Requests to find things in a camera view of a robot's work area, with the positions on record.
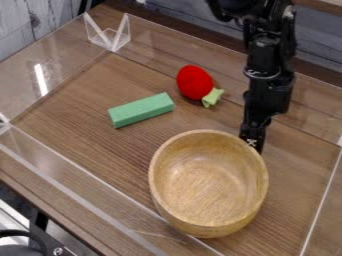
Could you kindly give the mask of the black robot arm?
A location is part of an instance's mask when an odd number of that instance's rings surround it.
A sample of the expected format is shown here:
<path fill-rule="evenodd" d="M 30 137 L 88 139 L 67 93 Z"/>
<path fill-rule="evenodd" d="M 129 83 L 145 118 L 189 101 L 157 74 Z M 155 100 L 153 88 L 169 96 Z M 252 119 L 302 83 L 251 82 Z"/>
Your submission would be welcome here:
<path fill-rule="evenodd" d="M 244 112 L 239 138 L 263 151 L 272 117 L 288 111 L 295 83 L 288 66 L 295 56 L 292 0 L 204 0 L 213 17 L 234 21 L 242 28 L 247 61 L 243 73 L 250 79 L 243 93 Z"/>

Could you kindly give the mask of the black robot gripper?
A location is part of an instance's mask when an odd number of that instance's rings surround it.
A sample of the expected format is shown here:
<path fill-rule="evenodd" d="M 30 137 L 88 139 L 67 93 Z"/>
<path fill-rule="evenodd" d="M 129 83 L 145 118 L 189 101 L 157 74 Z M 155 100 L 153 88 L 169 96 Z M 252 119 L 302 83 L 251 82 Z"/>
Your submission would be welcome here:
<path fill-rule="evenodd" d="M 295 75 L 290 71 L 282 72 L 272 79 L 250 79 L 244 93 L 244 123 L 240 125 L 239 138 L 258 153 L 262 153 L 264 146 L 264 124 L 272 116 L 288 111 L 294 82 Z"/>

